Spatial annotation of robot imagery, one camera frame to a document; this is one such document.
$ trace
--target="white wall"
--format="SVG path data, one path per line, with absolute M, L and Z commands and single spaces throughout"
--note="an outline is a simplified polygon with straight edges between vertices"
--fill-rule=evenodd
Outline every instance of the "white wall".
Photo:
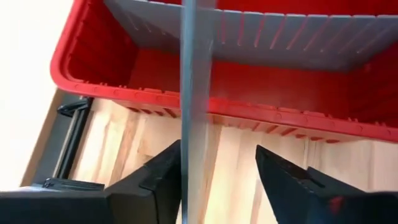
M 73 0 L 0 7 L 0 190 L 18 187 L 56 86 L 50 60 Z

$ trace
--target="wood grain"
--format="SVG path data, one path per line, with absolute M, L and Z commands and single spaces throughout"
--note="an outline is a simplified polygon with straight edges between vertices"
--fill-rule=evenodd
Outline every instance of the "wood grain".
M 276 223 L 259 180 L 257 144 L 363 190 L 398 190 L 396 144 L 327 144 L 212 124 L 206 128 L 198 223 Z M 72 178 L 115 183 L 179 139 L 180 133 L 179 119 L 133 113 L 111 101 L 96 100 Z

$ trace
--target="black metal bar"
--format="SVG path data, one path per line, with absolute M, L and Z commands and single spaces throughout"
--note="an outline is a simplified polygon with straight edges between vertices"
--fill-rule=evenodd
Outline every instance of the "black metal bar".
M 62 191 L 71 191 L 71 190 L 98 191 L 98 190 L 104 190 L 105 185 L 91 183 L 91 182 L 77 181 L 77 180 L 48 178 L 47 180 L 45 180 L 42 188 L 51 189 L 51 190 L 62 190 Z
M 72 168 L 80 144 L 81 135 L 83 134 L 87 118 L 90 113 L 91 105 L 93 104 L 93 98 L 91 97 L 85 97 L 82 99 L 82 101 L 85 102 L 85 105 L 82 102 L 73 104 L 73 105 L 78 105 L 77 107 L 74 108 L 76 117 L 75 117 L 75 122 L 72 124 L 73 126 L 71 128 L 69 138 L 67 139 L 67 143 L 65 145 L 65 152 L 61 158 L 59 169 L 55 175 L 55 177 L 59 179 L 67 179 L 69 177 L 70 170 Z
M 84 110 L 87 107 L 89 107 L 87 102 L 88 102 L 88 99 L 83 98 L 82 100 L 79 100 L 74 103 L 70 103 L 67 105 L 61 105 L 60 107 L 58 107 L 57 112 L 59 114 L 62 114 L 64 116 L 71 118 L 73 116 L 73 114 L 75 113 L 75 111 Z
M 54 177 L 57 172 L 57 167 L 60 163 L 60 158 L 64 153 L 65 139 L 70 133 L 72 126 L 72 119 L 69 116 L 64 116 L 59 113 L 60 105 L 70 105 L 77 101 L 81 101 L 81 96 L 76 96 L 69 93 L 64 93 L 60 90 L 57 93 L 58 100 L 51 108 L 52 112 L 58 112 L 54 122 L 52 123 L 51 132 L 45 143 L 43 154 L 37 164 L 34 178 L 31 182 L 26 182 L 24 185 L 42 185 L 49 177 Z

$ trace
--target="red plastic crate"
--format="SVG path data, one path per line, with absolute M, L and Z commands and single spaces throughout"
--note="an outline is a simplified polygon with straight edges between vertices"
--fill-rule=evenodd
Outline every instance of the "red plastic crate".
M 180 4 L 180 1 L 168 3 Z M 397 1 L 238 1 L 218 8 L 301 14 L 398 14 Z M 179 56 L 139 48 L 102 1 L 75 1 L 51 62 L 59 88 L 135 112 L 180 116 Z M 210 121 L 329 143 L 398 142 L 398 43 L 349 73 L 215 60 Z

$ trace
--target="light wood surface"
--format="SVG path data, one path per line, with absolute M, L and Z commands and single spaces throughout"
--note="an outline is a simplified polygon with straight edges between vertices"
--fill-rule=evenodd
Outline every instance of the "light wood surface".
M 72 178 L 115 183 L 180 138 L 181 121 L 133 113 L 96 100 Z M 363 190 L 398 190 L 396 144 L 338 144 L 208 125 L 205 188 L 199 223 L 276 223 L 254 158 L 260 144 Z

